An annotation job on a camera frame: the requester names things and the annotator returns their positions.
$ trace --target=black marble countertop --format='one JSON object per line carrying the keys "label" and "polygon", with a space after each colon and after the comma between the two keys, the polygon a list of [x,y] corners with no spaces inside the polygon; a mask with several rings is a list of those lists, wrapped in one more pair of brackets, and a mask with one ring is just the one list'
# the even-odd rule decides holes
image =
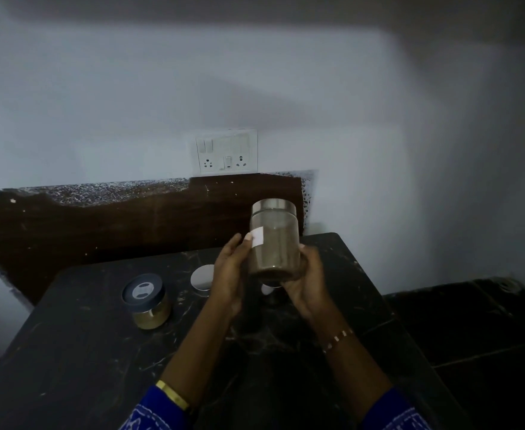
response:
{"label": "black marble countertop", "polygon": [[[382,369],[434,429],[472,428],[342,239],[316,245],[328,289]],[[0,361],[0,429],[113,429],[155,383],[201,310],[191,274],[219,249],[67,269],[58,275]],[[123,286],[159,274],[171,318],[138,329]],[[195,428],[353,428],[312,332],[284,290],[262,296],[247,284]]]}

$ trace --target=bracelet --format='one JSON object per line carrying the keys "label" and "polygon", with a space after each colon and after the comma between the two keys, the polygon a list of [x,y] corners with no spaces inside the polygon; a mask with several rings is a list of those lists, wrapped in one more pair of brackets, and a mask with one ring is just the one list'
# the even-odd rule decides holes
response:
{"label": "bracelet", "polygon": [[189,404],[179,394],[173,391],[173,389],[164,381],[159,380],[157,383],[155,383],[155,385],[158,389],[165,392],[166,396],[169,397],[173,403],[179,406],[183,412],[189,408]]}
{"label": "bracelet", "polygon": [[326,354],[327,351],[332,350],[332,347],[334,347],[336,344],[340,342],[340,340],[343,340],[345,337],[349,336],[350,334],[353,334],[354,331],[351,328],[348,328],[346,330],[343,330],[338,335],[334,336],[334,339],[326,344],[326,347],[322,349],[322,352]]}

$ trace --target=floor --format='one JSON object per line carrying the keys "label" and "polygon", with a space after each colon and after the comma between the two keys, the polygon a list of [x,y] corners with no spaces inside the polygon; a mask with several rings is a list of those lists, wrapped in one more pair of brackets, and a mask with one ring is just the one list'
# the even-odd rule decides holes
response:
{"label": "floor", "polygon": [[385,296],[479,429],[525,429],[525,288],[494,279]]}

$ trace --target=jar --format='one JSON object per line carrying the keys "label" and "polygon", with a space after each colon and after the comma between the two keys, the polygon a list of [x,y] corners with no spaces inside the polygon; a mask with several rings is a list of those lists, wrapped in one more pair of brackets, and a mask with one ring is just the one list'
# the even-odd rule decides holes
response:
{"label": "jar", "polygon": [[261,282],[300,277],[296,207],[284,199],[263,199],[252,206],[249,274]]}
{"label": "jar", "polygon": [[157,328],[171,314],[171,302],[158,274],[140,274],[125,285],[121,296],[135,324],[141,329]]}

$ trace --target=wall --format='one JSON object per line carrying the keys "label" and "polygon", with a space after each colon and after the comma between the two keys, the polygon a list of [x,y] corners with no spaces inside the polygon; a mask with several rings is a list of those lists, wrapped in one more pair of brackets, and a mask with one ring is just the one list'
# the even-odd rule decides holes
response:
{"label": "wall", "polygon": [[484,31],[473,6],[292,27],[23,21],[0,0],[0,188],[188,176],[185,131],[255,127],[259,171],[316,170],[310,230],[340,233],[381,293],[525,282],[514,2]]}

